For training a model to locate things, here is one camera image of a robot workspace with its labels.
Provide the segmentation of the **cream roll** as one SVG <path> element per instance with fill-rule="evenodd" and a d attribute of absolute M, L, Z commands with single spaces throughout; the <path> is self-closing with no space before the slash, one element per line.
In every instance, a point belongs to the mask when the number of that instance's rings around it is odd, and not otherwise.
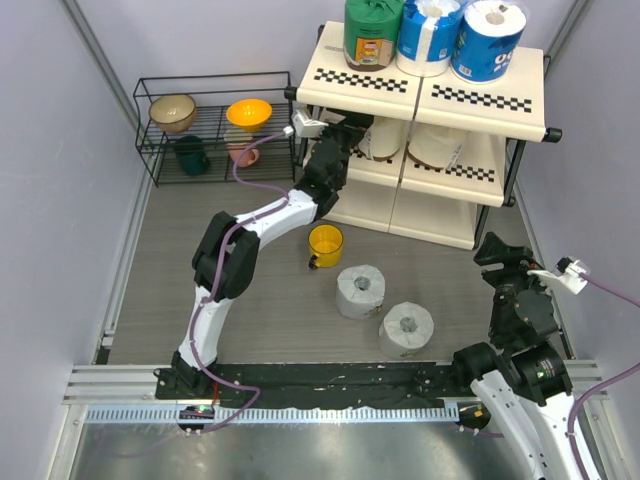
<path fill-rule="evenodd" d="M 369 160 L 384 161 L 393 157 L 404 142 L 407 122 L 375 116 L 357 149 Z"/>
<path fill-rule="evenodd" d="M 408 155 L 416 163 L 446 169 L 453 166 L 467 140 L 468 131 L 417 123 L 408 146 Z"/>

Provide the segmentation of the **cream roll front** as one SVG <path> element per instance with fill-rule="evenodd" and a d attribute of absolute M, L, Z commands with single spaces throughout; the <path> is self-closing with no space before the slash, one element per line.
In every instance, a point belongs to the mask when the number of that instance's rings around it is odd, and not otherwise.
<path fill-rule="evenodd" d="M 467 140 L 468 131 L 417 123 L 408 146 L 408 155 L 416 163 L 446 169 L 453 166 Z"/>

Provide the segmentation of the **green paper towel roll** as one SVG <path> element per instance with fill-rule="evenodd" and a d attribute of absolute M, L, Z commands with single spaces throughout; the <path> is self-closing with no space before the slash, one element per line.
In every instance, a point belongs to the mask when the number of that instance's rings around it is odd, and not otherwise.
<path fill-rule="evenodd" d="M 352 69 L 379 71 L 392 63 L 403 9 L 402 0 L 345 2 L 343 51 Z"/>

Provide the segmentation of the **grey roll front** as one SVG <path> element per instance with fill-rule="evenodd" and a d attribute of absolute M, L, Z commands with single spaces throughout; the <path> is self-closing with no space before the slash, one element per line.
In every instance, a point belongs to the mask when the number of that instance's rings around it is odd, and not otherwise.
<path fill-rule="evenodd" d="M 434 320 L 424 307 L 403 302 L 393 306 L 378 329 L 378 345 L 386 356 L 404 359 L 420 352 L 434 333 Z"/>

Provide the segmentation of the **grey roll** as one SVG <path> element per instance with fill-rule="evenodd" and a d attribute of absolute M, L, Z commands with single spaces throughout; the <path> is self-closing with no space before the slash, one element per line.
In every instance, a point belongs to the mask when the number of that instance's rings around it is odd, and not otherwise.
<path fill-rule="evenodd" d="M 378 345 L 386 356 L 404 359 L 420 352 L 434 333 L 434 320 L 424 307 L 403 302 L 393 306 L 378 329 Z"/>
<path fill-rule="evenodd" d="M 386 283 L 382 272 L 371 265 L 344 269 L 336 280 L 336 305 L 348 319 L 365 320 L 382 309 Z"/>

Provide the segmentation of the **blue striped plastic-wrapped roll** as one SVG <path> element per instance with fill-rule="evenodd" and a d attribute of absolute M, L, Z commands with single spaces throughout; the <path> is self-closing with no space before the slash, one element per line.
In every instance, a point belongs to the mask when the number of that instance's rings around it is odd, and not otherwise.
<path fill-rule="evenodd" d="M 435 77 L 450 65 L 466 1 L 406 1 L 396 64 L 415 77 Z"/>

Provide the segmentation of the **white roll blue base wrap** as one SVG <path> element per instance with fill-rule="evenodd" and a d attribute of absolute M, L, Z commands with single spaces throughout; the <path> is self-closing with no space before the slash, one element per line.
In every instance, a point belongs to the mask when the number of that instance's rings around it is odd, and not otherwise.
<path fill-rule="evenodd" d="M 500 79 L 509 67 L 527 20 L 528 12 L 518 1 L 470 1 L 451 57 L 453 72 L 477 84 Z"/>

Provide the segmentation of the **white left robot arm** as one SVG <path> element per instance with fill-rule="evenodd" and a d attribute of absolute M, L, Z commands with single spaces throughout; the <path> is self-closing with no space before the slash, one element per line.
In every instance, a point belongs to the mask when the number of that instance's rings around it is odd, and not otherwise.
<path fill-rule="evenodd" d="M 347 180 L 352 150 L 373 124 L 369 114 L 344 111 L 321 123 L 301 178 L 280 199 L 250 213 L 214 215 L 192 258 L 195 301 L 187 334 L 171 365 L 156 373 L 159 399 L 200 399 L 217 380 L 212 366 L 229 310 L 249 287 L 260 250 L 326 216 Z"/>

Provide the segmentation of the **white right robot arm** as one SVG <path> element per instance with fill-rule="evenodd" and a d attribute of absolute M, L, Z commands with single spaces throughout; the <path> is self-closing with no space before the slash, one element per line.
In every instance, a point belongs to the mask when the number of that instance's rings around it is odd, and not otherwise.
<path fill-rule="evenodd" d="M 581 293 L 585 265 L 564 257 L 550 271 L 530 248 L 511 246 L 493 232 L 473 260 L 494 290 L 489 339 L 454 353 L 453 386 L 488 409 L 525 478 L 599 478 L 567 366 L 549 341 L 559 330 L 551 292 Z"/>

